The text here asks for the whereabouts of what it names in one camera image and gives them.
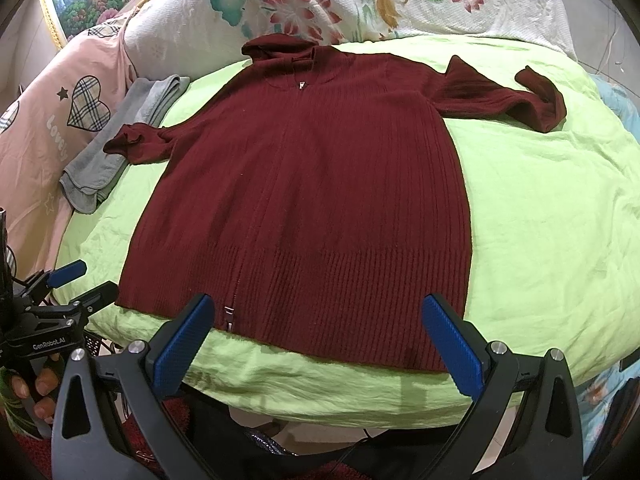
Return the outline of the person's left hand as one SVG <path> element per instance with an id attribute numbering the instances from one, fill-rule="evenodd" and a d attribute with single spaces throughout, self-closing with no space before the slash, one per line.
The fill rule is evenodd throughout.
<path id="1" fill-rule="evenodd" d="M 23 368 L 10 370 L 9 385 L 12 392 L 21 400 L 32 400 L 32 414 L 36 419 L 50 424 L 54 419 L 56 394 L 64 372 L 62 356 L 50 354 L 27 361 Z"/>

